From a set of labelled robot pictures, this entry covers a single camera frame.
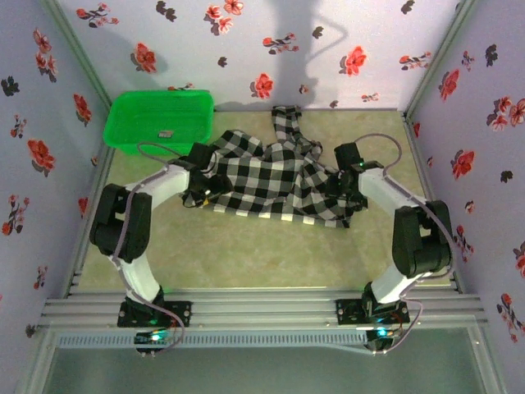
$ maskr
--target beige floor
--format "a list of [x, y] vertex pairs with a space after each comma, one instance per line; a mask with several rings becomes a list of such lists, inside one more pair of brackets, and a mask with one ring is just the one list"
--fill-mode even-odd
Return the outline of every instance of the beige floor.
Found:
[[[394, 136], [404, 156], [391, 175], [422, 195], [413, 157], [397, 112], [305, 112], [304, 135], [321, 141], [322, 163], [336, 166], [333, 149], [360, 135], [380, 131]], [[269, 112], [218, 112], [212, 140], [240, 129], [265, 143], [274, 142]], [[388, 140], [359, 143], [366, 159], [390, 163], [396, 148]], [[108, 183], [126, 184], [159, 169], [159, 164], [117, 151]], [[183, 208], [178, 197], [153, 213], [148, 259], [165, 290], [200, 287], [328, 286], [361, 289], [389, 264], [393, 220], [374, 203], [356, 213], [350, 229], [329, 229], [271, 219]], [[80, 288], [122, 289], [112, 264], [92, 245]]]

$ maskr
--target ventilation grille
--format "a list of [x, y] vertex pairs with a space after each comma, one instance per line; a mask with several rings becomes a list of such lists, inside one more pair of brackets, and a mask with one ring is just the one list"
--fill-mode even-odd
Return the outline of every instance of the ventilation grille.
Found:
[[[157, 341], [156, 345], [135, 344], [133, 332], [63, 333], [58, 338], [62, 349], [122, 349], [164, 347], [170, 342]], [[326, 344], [362, 345], [367, 342], [363, 332], [189, 332], [177, 347], [301, 347]]]

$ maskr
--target glass panel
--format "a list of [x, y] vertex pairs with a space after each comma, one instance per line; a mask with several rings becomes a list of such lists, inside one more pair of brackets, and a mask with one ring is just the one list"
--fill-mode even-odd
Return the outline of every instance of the glass panel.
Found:
[[322, 348], [60, 350], [48, 394], [482, 394], [466, 329], [417, 330], [386, 356]]

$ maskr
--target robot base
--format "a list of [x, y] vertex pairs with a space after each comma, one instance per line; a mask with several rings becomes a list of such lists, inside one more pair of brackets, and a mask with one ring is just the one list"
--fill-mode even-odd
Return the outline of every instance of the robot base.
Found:
[[[191, 302], [189, 301], [153, 301], [155, 305], [162, 306], [176, 314], [185, 327], [189, 326], [191, 319]], [[155, 309], [135, 302], [128, 297], [121, 304], [116, 325], [120, 328], [146, 328], [146, 327], [167, 327], [171, 326], [171, 318], [166, 314], [161, 314]]]
[[356, 324], [380, 324], [395, 325], [410, 323], [409, 309], [403, 301], [392, 303], [389, 308], [385, 308], [381, 313], [368, 315], [365, 313], [363, 301], [357, 300], [336, 300], [337, 323], [342, 325]]

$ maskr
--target floral wallpaper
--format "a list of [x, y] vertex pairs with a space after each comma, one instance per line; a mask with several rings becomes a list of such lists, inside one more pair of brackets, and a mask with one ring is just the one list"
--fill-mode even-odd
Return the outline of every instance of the floral wallpaper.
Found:
[[510, 393], [525, 365], [523, 2], [478, 2], [411, 116], [450, 208], [458, 270], [490, 321]]
[[[459, 4], [54, 2], [112, 99], [128, 90], [192, 85], [210, 90], [224, 111], [286, 103], [404, 109]], [[445, 94], [453, 83], [447, 80]]]
[[6, 2], [0, 26], [0, 392], [12, 393], [44, 301], [62, 296], [107, 109], [39, 0]]

